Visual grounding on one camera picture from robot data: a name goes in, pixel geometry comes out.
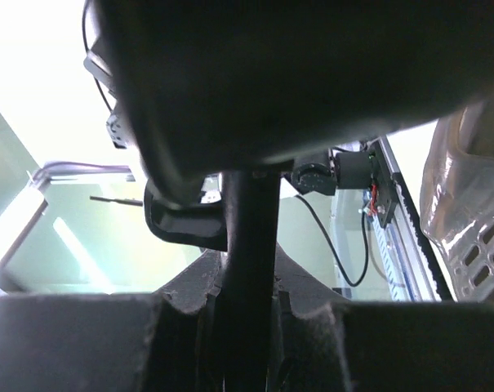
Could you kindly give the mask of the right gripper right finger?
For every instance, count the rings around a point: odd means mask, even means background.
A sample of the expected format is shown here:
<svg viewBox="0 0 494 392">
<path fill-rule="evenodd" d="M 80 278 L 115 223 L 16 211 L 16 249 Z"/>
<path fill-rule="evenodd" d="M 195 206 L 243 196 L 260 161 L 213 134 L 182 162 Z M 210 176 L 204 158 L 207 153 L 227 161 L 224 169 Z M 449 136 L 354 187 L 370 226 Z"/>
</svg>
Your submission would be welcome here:
<svg viewBox="0 0 494 392">
<path fill-rule="evenodd" d="M 275 255 L 271 391 L 494 391 L 494 305 L 349 301 Z"/>
</svg>

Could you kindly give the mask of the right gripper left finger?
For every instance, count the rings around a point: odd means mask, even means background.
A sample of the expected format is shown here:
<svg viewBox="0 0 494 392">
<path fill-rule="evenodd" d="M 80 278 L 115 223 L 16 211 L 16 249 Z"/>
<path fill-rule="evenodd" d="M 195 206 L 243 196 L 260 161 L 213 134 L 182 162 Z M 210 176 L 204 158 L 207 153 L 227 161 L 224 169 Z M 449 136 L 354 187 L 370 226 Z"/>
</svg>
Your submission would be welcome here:
<svg viewBox="0 0 494 392">
<path fill-rule="evenodd" d="M 152 293 L 0 296 L 0 391 L 207 391 L 200 329 L 220 255 Z"/>
</svg>

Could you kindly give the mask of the brown translucent litter box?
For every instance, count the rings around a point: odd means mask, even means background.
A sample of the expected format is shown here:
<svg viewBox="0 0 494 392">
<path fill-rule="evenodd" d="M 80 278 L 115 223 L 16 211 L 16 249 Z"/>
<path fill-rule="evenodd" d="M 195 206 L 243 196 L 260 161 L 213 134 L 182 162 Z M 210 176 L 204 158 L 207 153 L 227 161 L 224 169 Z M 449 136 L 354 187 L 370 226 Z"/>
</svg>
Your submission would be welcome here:
<svg viewBox="0 0 494 392">
<path fill-rule="evenodd" d="M 438 120 L 420 208 L 456 299 L 494 303 L 494 97 Z"/>
</svg>

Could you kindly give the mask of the black slotted litter scoop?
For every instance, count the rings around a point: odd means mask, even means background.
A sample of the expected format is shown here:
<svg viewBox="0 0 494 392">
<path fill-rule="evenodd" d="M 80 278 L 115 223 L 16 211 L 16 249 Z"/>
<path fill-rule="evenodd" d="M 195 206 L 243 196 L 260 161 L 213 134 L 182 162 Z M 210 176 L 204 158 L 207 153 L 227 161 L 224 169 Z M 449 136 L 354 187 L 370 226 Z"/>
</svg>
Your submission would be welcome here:
<svg viewBox="0 0 494 392">
<path fill-rule="evenodd" d="M 279 179 L 330 145 L 494 88 L 494 1 L 95 1 L 114 92 L 169 242 L 226 252 L 207 391 L 268 388 Z"/>
</svg>

